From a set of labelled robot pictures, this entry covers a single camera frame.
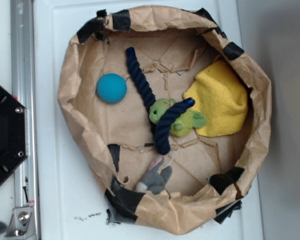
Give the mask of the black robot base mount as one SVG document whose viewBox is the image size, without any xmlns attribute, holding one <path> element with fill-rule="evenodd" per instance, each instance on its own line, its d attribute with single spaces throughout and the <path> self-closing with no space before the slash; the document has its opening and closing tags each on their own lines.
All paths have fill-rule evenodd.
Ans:
<svg viewBox="0 0 300 240">
<path fill-rule="evenodd" d="M 27 157 L 26 108 L 0 85 L 0 187 Z"/>
</svg>

